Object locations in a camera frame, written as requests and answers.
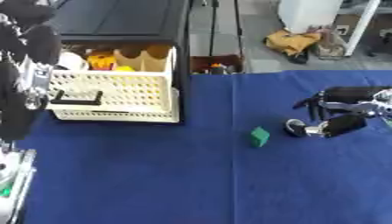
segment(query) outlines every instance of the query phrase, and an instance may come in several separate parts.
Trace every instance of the blue tablecloth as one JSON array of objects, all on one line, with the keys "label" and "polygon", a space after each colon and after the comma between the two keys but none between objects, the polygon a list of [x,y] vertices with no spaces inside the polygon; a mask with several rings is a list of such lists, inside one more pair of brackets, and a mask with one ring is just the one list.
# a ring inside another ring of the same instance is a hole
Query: blue tablecloth
[{"label": "blue tablecloth", "polygon": [[[389,224],[392,130],[286,136],[297,100],[330,86],[392,85],[390,72],[193,76],[185,126],[63,123],[43,115],[27,224]],[[249,132],[270,132],[261,149]]]}]

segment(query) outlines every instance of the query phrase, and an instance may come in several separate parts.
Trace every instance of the orange object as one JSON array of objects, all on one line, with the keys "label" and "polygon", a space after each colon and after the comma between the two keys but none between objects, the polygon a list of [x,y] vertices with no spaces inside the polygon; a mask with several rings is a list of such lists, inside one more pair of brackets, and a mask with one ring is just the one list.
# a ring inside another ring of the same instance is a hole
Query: orange object
[{"label": "orange object", "polygon": [[112,52],[92,52],[87,61],[93,70],[108,71],[116,68],[116,59]]}]

